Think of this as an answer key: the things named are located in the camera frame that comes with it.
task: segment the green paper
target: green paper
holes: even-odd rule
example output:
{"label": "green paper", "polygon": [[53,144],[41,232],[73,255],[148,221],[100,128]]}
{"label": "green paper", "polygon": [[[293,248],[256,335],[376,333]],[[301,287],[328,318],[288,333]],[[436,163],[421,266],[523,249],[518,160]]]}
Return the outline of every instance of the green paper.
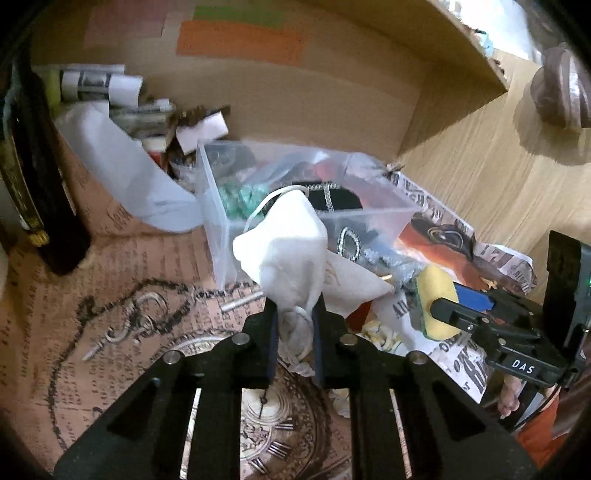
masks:
{"label": "green paper", "polygon": [[198,5],[195,7],[193,20],[246,23],[277,29],[283,28],[285,23],[283,12],[259,5],[249,8],[230,5]]}

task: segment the wooden shelf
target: wooden shelf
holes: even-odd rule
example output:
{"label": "wooden shelf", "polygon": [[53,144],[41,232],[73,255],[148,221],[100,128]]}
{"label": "wooden shelf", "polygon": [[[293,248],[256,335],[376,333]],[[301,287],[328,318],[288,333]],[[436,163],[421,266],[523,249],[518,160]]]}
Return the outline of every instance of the wooden shelf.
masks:
{"label": "wooden shelf", "polygon": [[304,0],[374,28],[426,60],[462,67],[503,91],[507,81],[439,0]]}

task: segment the orange clothing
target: orange clothing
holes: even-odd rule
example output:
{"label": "orange clothing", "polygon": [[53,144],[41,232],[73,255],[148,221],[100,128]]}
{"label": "orange clothing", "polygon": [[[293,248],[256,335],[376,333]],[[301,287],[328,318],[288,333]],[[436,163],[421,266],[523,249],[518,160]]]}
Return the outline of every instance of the orange clothing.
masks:
{"label": "orange clothing", "polygon": [[566,440],[566,434],[552,438],[552,425],[556,420],[558,398],[536,418],[525,424],[517,435],[517,441],[541,468]]}

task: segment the black device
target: black device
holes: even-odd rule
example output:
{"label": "black device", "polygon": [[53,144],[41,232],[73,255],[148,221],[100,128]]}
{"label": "black device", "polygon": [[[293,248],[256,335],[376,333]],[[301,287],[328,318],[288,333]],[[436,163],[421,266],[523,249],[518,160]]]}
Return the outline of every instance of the black device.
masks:
{"label": "black device", "polygon": [[[316,304],[320,388],[348,388],[353,478],[404,479],[389,389],[395,391],[414,479],[524,479],[527,453],[427,355],[380,352]],[[239,478],[242,388],[266,388],[277,354],[277,307],[247,318],[210,352],[164,354],[57,462],[57,480],[178,479],[196,388],[201,388],[187,480]]]}
{"label": "black device", "polygon": [[490,290],[482,313],[438,299],[431,315],[461,330],[486,352],[486,363],[525,380],[519,409],[502,424],[513,430],[542,388],[572,386],[585,369],[591,329],[591,247],[559,232],[548,239],[548,286],[541,307],[506,290]]}

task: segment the orange paper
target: orange paper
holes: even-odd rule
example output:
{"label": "orange paper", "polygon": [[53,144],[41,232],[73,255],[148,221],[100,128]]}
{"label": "orange paper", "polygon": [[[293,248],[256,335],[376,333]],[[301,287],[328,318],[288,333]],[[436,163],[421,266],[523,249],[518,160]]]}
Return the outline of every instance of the orange paper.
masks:
{"label": "orange paper", "polygon": [[290,30],[235,22],[189,20],[181,24],[177,54],[237,58],[298,66],[306,39]]}

